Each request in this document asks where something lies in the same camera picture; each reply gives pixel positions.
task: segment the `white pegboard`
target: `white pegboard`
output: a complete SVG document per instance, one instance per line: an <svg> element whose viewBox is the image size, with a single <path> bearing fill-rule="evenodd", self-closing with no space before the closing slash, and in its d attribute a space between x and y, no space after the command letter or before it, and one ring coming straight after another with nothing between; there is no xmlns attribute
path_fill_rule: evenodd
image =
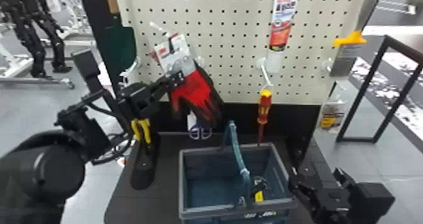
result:
<svg viewBox="0 0 423 224"><path fill-rule="evenodd" d="M334 79L321 71L334 58L332 42L356 25L363 0L299 0L284 62L271 74L273 102L321 104ZM256 60L268 51L273 0L118 0L123 24L132 26L143 66L132 82L150 82L162 70L148 56L165 39L153 21L187 36L191 52L201 55L225 102L257 103L264 84Z"/></svg>

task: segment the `red glove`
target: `red glove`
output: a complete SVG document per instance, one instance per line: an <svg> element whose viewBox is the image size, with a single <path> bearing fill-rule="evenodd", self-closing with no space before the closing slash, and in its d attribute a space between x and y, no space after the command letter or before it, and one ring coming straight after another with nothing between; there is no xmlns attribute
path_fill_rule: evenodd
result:
<svg viewBox="0 0 423 224"><path fill-rule="evenodd" d="M173 113L181 117L183 106L193 111L203 127L216 127L221 120L223 101L213 87L212 79L196 64L196 70L184 78L184 83L169 93Z"/></svg>

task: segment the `red screwdriver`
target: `red screwdriver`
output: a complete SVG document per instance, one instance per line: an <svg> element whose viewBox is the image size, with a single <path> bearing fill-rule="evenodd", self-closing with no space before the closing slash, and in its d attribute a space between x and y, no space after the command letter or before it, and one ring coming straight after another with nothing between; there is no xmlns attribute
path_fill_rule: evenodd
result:
<svg viewBox="0 0 423 224"><path fill-rule="evenodd" d="M257 146L260 146L260 143L263 139L264 125L268 122L268 114L270 106L272 105L272 92L270 90L264 89L260 92L259 98L259 116L257 122L259 123L259 134L257 138Z"/></svg>

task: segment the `yellow label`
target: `yellow label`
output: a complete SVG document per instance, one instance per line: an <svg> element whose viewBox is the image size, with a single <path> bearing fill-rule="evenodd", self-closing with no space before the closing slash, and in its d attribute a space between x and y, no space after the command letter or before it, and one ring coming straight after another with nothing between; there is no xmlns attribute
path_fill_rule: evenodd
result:
<svg viewBox="0 0 423 224"><path fill-rule="evenodd" d="M260 181L258 180L254 180L254 184L258 184ZM256 202L263 202L264 198L263 198L263 191L259 191L256 193L256 195L254 195L254 198L256 200Z"/></svg>
<svg viewBox="0 0 423 224"><path fill-rule="evenodd" d="M336 117L323 117L320 122L321 128L330 128L336 121Z"/></svg>

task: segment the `black table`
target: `black table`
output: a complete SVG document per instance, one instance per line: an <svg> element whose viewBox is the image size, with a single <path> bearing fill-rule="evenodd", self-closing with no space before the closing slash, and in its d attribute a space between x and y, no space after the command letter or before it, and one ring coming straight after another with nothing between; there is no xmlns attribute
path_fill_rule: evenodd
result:
<svg viewBox="0 0 423 224"><path fill-rule="evenodd" d="M220 145L221 139L222 135L213 135L208 140L196 141L187 135L162 134L155 181L143 191L134 190L130 185L133 161L138 150L138 147L134 147L110 199L104 222L107 224L180 223L178 216L179 151L184 148L217 146ZM256 135L239 135L240 144L254 143L256 139ZM283 138L265 137L265 140L275 144L286 169L288 172L291 171ZM314 142L311 143L305 162L299 171L305 171L306 168L307 175L316 180L317 187L322 185L320 180L323 180L325 187L335 185L330 169ZM313 222L308 212L300 205L293 210L293 223Z"/></svg>

